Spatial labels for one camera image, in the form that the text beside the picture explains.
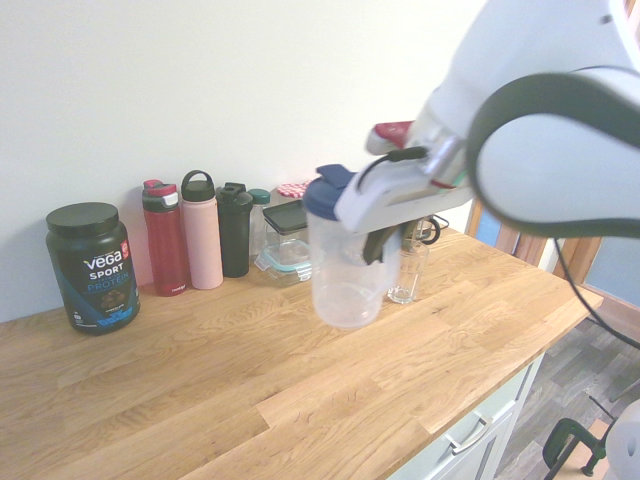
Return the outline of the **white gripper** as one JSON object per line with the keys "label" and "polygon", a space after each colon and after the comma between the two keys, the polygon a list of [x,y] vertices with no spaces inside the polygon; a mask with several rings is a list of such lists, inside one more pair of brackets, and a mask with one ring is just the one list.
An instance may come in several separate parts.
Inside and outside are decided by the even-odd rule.
{"label": "white gripper", "polygon": [[419,218],[473,198],[465,180],[452,185],[436,180],[434,172],[440,165],[425,148],[401,149],[372,162],[349,181],[334,213],[348,232],[368,233],[362,252],[366,264],[384,262],[384,247],[399,224],[406,222],[401,248],[420,250],[423,220]]}

